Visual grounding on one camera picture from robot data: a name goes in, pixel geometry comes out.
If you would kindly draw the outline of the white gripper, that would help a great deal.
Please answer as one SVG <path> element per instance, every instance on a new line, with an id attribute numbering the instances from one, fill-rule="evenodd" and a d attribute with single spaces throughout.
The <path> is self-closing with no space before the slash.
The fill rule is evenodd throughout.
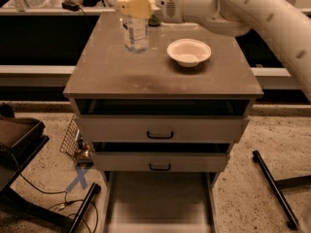
<path id="1" fill-rule="evenodd" d="M 183 23 L 183 0 L 117 0 L 122 15 L 149 19 L 159 6 L 160 19 L 165 23 Z"/>

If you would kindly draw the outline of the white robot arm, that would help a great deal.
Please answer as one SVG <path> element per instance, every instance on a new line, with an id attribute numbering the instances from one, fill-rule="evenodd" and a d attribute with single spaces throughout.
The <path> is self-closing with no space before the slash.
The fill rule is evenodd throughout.
<path id="1" fill-rule="evenodd" d="M 193 22 L 227 36 L 255 30 L 311 100 L 311 20 L 286 0 L 117 0 L 126 16 Z"/>

